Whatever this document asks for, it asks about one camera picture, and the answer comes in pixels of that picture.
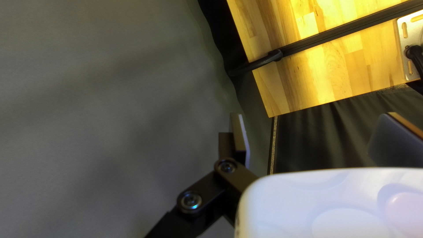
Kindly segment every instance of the screw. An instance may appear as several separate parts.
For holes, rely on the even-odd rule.
[[[197,209],[201,205],[201,196],[194,192],[186,192],[182,196],[181,205],[185,209]]]
[[[223,161],[220,165],[219,165],[220,170],[222,170],[225,173],[232,173],[235,171],[235,164],[229,161]]]

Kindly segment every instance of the metal plate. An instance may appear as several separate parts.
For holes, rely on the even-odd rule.
[[[422,45],[423,10],[398,18],[397,26],[398,26],[398,34],[399,34],[399,39],[401,44],[401,57],[402,57],[402,64],[404,67],[405,78],[407,80],[418,79],[419,74],[417,73],[417,69],[414,66],[414,64],[411,62],[411,60],[405,56],[404,50],[409,45],[415,45],[415,44]],[[412,74],[409,73],[410,72],[409,64],[411,65]]]

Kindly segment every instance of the wood grain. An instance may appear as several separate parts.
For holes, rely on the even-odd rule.
[[[401,0],[227,0],[248,60]],[[395,20],[253,71],[269,117],[406,83]]]

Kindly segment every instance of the slotted hole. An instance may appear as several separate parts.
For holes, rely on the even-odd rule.
[[[416,22],[416,21],[420,21],[421,19],[423,19],[423,14],[418,15],[416,17],[413,17],[410,21],[411,22]]]
[[[408,38],[408,32],[407,32],[407,23],[403,22],[401,25],[402,33],[404,35],[404,39]]]
[[[413,75],[413,64],[411,64],[411,60],[408,61],[408,73]]]

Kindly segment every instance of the black cloth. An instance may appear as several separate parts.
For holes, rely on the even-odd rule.
[[[423,128],[423,96],[411,88],[376,91],[279,116],[275,170],[375,166],[367,144],[380,114],[394,111]]]

